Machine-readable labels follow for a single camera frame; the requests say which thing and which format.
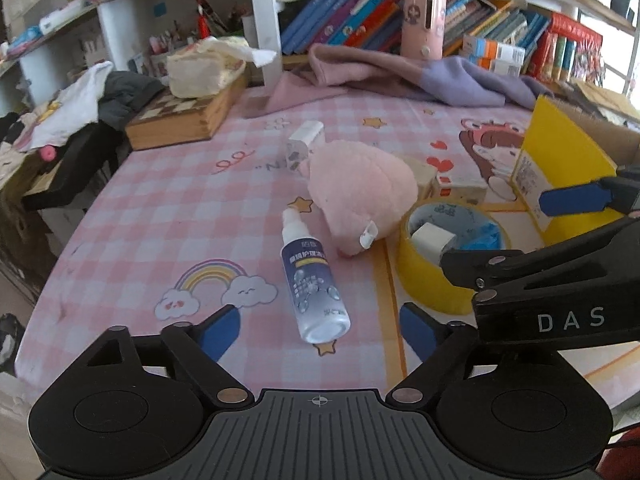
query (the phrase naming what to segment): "wooden box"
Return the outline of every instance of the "wooden box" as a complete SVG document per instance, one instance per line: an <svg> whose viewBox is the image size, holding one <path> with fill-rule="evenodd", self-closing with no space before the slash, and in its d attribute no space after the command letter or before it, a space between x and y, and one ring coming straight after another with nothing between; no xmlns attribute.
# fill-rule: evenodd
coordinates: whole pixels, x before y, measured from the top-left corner
<svg viewBox="0 0 640 480"><path fill-rule="evenodd" d="M180 99L167 89L127 124L129 142L134 150L148 150L210 139L245 87L243 74L214 96Z"/></svg>

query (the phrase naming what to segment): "blue bottle label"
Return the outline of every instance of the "blue bottle label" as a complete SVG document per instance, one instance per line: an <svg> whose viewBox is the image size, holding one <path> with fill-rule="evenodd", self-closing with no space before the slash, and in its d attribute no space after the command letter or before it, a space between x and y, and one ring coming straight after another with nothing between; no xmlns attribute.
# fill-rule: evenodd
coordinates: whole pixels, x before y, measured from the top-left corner
<svg viewBox="0 0 640 480"><path fill-rule="evenodd" d="M282 263L291 300L298 314L310 308L324 316L346 316L322 244L315 238L299 238L282 248Z"/></svg>

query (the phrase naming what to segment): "gray ribbed plate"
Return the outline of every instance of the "gray ribbed plate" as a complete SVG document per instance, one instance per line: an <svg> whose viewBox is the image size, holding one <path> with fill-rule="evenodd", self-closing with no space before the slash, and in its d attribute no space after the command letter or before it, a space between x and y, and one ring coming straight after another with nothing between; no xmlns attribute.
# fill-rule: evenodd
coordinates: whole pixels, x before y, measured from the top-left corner
<svg viewBox="0 0 640 480"><path fill-rule="evenodd" d="M447 449L418 413L372 391L279 392L213 418L187 454L140 480L496 480ZM596 480L586 470L572 480ZM48 473L46 480L65 480Z"/></svg>

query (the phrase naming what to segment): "pink ball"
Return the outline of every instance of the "pink ball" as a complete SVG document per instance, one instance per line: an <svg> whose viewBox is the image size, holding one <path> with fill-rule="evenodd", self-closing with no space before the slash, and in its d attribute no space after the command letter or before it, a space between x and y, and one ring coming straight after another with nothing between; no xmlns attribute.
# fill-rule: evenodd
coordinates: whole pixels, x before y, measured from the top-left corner
<svg viewBox="0 0 640 480"><path fill-rule="evenodd" d="M47 144L40 148L40 157L45 162L51 162L56 158L56 149L50 144Z"/></svg>

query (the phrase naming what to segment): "metal screw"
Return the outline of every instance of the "metal screw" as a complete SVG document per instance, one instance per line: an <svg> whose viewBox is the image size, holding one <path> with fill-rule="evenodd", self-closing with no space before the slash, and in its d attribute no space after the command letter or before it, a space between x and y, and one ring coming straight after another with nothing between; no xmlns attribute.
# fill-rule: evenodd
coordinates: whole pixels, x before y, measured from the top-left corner
<svg viewBox="0 0 640 480"><path fill-rule="evenodd" d="M238 402L244 402L249 397L249 394L242 388L225 388L218 392L218 400L225 404L237 404Z"/></svg>
<svg viewBox="0 0 640 480"><path fill-rule="evenodd" d="M402 404L415 404L422 400L422 392L415 388L398 388L391 396Z"/></svg>
<svg viewBox="0 0 640 480"><path fill-rule="evenodd" d="M489 260L489 265L501 264L506 259L506 256L494 256Z"/></svg>
<svg viewBox="0 0 640 480"><path fill-rule="evenodd" d="M497 295L498 295L498 293L495 290L493 290L492 288L488 288L487 290L482 290L481 292L478 292L474 296L474 300L479 301L480 303L482 303L483 301L492 300Z"/></svg>

